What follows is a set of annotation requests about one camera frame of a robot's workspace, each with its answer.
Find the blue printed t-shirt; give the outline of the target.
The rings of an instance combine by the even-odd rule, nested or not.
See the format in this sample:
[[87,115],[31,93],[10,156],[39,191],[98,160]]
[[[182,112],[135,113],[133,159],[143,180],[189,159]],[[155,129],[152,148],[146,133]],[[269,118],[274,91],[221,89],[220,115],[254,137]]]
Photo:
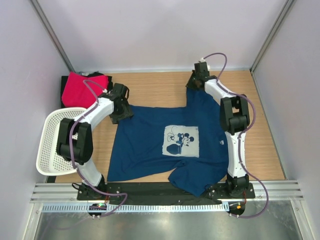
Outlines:
[[187,89],[184,107],[132,106],[132,111],[118,123],[109,182],[170,172],[173,186],[199,197],[227,174],[220,107],[207,93]]

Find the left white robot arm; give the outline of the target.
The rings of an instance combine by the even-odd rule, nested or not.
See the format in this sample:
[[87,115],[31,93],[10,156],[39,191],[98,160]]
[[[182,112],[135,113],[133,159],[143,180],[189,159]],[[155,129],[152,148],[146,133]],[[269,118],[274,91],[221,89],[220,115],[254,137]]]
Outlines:
[[56,144],[56,153],[67,162],[71,162],[84,187],[95,200],[107,195],[104,176],[97,170],[92,159],[94,144],[93,130],[106,117],[113,124],[133,117],[129,105],[129,88],[115,83],[111,90],[104,89],[97,95],[85,80],[84,85],[94,96],[93,104],[75,118],[63,118],[60,121]]

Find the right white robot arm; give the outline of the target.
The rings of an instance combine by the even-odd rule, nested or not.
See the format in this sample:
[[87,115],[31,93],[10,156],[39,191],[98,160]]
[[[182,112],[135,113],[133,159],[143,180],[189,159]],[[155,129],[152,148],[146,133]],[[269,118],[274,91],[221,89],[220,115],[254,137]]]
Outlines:
[[186,86],[203,90],[219,104],[219,122],[226,135],[229,158],[223,190],[230,198],[244,197],[250,183],[244,157],[246,130],[250,125],[246,97],[230,91],[216,76],[210,75],[205,61],[194,64]]

